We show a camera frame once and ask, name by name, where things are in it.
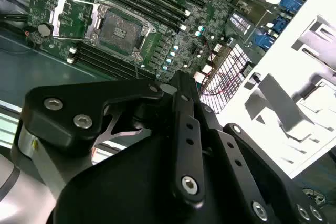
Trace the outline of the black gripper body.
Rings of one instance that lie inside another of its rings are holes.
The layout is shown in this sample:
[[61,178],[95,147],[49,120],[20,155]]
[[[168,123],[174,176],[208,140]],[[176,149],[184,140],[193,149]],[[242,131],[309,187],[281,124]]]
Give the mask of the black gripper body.
[[62,191],[54,223],[251,223],[252,211],[208,131],[213,154],[203,154],[205,201],[187,206],[172,193],[172,147],[162,137],[141,142],[77,175]]

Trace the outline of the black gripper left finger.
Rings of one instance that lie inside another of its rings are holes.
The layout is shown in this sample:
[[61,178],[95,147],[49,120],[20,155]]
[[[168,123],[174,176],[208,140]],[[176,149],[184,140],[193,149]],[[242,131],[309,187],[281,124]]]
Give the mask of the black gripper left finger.
[[172,147],[172,193],[183,203],[205,197],[197,86],[178,71],[170,83],[149,79],[44,86],[30,90],[19,149],[55,198],[80,173],[142,140]]

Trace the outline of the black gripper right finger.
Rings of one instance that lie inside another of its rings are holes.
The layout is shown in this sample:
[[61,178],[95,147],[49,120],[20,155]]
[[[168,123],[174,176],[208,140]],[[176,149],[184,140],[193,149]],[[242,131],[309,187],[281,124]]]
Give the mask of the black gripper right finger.
[[328,223],[322,210],[237,124],[201,104],[201,125],[242,223]]

